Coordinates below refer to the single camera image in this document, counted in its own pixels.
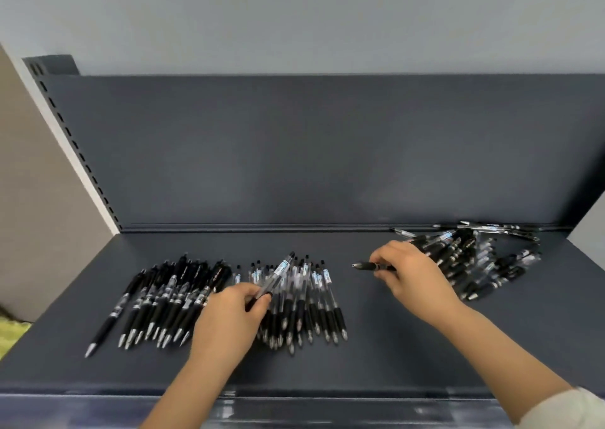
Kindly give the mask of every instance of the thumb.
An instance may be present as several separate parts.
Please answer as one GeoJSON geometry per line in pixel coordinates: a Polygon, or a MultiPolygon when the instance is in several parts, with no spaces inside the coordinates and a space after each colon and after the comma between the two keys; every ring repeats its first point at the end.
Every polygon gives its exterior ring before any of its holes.
{"type": "Polygon", "coordinates": [[[254,303],[254,306],[250,310],[250,315],[254,318],[257,324],[261,323],[261,320],[267,313],[269,303],[271,303],[271,295],[268,293],[261,296],[261,298],[259,298],[256,303],[254,303]]]}
{"type": "Polygon", "coordinates": [[[401,290],[401,281],[398,279],[397,276],[395,276],[393,272],[379,270],[377,272],[374,272],[374,276],[376,276],[376,278],[380,280],[383,280],[387,287],[391,289],[393,295],[397,297],[401,290]]]}

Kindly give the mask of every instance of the pile of pens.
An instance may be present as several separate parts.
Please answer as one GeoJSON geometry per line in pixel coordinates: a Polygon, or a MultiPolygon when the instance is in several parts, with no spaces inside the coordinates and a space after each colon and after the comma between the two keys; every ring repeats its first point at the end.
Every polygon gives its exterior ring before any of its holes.
{"type": "Polygon", "coordinates": [[[325,262],[313,264],[309,256],[300,261],[291,253],[283,262],[285,269],[279,272],[266,265],[262,270],[260,261],[250,265],[249,278],[261,287],[269,285],[273,294],[271,304],[263,318],[256,338],[269,349],[278,350],[284,345],[291,355],[295,344],[303,347],[303,337],[313,344],[314,333],[323,336],[326,342],[338,345],[339,334],[348,339],[343,311],[334,297],[332,280],[325,262]]]}
{"type": "MultiPolygon", "coordinates": [[[[446,230],[438,235],[415,235],[411,232],[391,228],[392,232],[404,236],[430,257],[439,266],[458,297],[462,300],[478,300],[507,282],[523,276],[527,268],[540,260],[540,239],[533,232],[538,227],[520,225],[496,225],[460,222],[451,225],[436,225],[437,230],[446,230]],[[491,235],[506,235],[530,242],[518,253],[499,257],[495,249],[496,240],[491,235]]],[[[369,262],[353,264],[359,270],[389,269],[369,262]]]]}
{"type": "MultiPolygon", "coordinates": [[[[255,301],[266,293],[273,295],[267,315],[262,320],[259,338],[272,348],[284,343],[293,354],[294,335],[299,345],[301,331],[313,341],[313,330],[323,332],[326,341],[338,342],[340,332],[347,339],[344,317],[331,289],[331,279],[324,262],[314,267],[308,260],[298,260],[291,252],[275,269],[261,266],[260,260],[251,265],[250,282],[261,286],[247,303],[250,310],[255,301]]],[[[183,255],[177,262],[165,261],[149,270],[142,270],[128,284],[115,308],[105,320],[86,351],[91,356],[105,341],[117,319],[135,293],[138,293],[118,341],[125,350],[141,341],[153,341],[158,348],[171,344],[182,346],[193,333],[195,321],[213,292],[228,284],[241,282],[240,265],[235,272],[220,260],[214,266],[208,262],[192,261],[183,255]]]]}

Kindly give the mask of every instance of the person's left arm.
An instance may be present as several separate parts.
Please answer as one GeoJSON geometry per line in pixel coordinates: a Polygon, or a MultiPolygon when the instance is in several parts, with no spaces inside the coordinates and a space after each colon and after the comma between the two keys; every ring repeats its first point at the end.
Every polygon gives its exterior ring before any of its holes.
{"type": "Polygon", "coordinates": [[[210,296],[193,331],[189,360],[141,429],[198,429],[202,425],[265,316],[268,295],[245,311],[246,297],[257,291],[258,286],[242,282],[210,296]]]}

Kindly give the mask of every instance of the yellow green object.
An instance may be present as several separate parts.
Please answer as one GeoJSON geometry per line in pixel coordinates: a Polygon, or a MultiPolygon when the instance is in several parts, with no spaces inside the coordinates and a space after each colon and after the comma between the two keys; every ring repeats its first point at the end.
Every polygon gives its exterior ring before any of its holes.
{"type": "Polygon", "coordinates": [[[32,325],[29,322],[11,321],[0,318],[0,359],[4,357],[9,349],[27,332],[32,325]]]}

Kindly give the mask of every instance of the person's right arm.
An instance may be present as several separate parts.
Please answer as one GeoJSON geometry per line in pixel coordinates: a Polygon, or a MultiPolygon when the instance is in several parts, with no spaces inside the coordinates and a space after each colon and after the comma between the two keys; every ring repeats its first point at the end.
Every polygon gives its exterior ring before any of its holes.
{"type": "Polygon", "coordinates": [[[563,378],[461,302],[438,266],[413,245],[391,241],[370,261],[397,274],[376,272],[414,315],[434,326],[465,356],[510,418],[518,424],[536,405],[572,389],[563,378]]]}

